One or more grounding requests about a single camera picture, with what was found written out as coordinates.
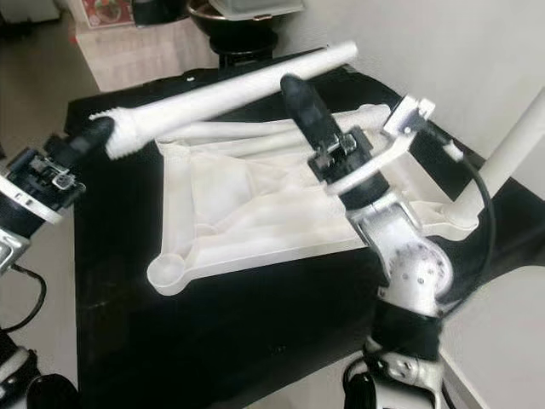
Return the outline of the black tablecloth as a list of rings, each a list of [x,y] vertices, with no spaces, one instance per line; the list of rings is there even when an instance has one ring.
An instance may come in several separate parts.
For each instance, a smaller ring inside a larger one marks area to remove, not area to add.
[[[65,131],[90,114],[137,107],[237,77],[197,69],[67,102]],[[358,352],[370,332],[377,257],[351,250],[194,280],[161,296],[146,279],[161,249],[163,156],[92,153],[74,207],[77,373],[90,409],[241,409]],[[495,199],[490,279],[545,268],[545,196],[517,180]]]

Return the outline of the clear plastic storage box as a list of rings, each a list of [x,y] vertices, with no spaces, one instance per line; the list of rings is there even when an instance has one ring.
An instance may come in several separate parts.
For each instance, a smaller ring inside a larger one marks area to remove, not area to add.
[[[291,14],[305,8],[303,0],[208,0],[208,3],[233,22]]]

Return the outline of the white household appliance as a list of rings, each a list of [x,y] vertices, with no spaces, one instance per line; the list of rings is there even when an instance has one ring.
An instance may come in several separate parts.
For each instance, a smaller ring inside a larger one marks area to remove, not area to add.
[[[8,23],[50,22],[60,8],[55,0],[0,0],[0,15]]]

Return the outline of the white plastic children table top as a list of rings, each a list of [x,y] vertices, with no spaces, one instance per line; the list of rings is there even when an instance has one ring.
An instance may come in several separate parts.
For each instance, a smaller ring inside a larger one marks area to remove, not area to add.
[[[160,295],[191,281],[361,248],[342,203],[307,166],[307,147],[156,141],[163,159],[161,249],[146,279]]]

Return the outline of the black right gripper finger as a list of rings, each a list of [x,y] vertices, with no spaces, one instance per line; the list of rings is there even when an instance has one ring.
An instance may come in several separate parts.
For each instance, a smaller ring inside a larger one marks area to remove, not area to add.
[[[341,129],[317,90],[307,79],[295,74],[280,79],[285,110],[317,153],[329,153],[338,143]]]

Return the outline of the beige floor mat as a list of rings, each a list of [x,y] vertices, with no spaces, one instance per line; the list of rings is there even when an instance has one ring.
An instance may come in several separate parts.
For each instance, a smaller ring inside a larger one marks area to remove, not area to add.
[[[75,43],[100,92],[116,92],[153,79],[179,77],[193,69],[215,69],[218,55],[206,36],[185,19],[164,25],[73,28]]]

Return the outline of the black round bowl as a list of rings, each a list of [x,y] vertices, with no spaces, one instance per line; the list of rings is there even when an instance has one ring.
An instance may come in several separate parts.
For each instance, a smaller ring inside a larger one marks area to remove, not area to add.
[[[186,0],[186,12],[213,47],[243,51],[273,49],[279,43],[275,31],[278,17],[258,15],[247,20],[229,20],[210,0]]]

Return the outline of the dark plastic bag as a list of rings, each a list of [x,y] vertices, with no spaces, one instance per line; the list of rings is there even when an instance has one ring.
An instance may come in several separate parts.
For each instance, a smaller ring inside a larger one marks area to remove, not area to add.
[[[131,0],[133,22],[137,27],[163,25],[188,17],[187,0]]]

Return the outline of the black round stand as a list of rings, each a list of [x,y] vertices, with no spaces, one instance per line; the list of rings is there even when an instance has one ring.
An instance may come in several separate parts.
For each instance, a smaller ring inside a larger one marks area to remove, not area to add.
[[[218,55],[219,67],[221,69],[226,69],[226,67],[249,65],[254,62],[271,60],[275,47],[242,50],[214,49],[213,51]]]

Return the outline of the red printed cardboard box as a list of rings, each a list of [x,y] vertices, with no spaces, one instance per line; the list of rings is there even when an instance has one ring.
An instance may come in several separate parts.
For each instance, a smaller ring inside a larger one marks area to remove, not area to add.
[[[131,0],[79,0],[79,10],[93,30],[134,24]]]

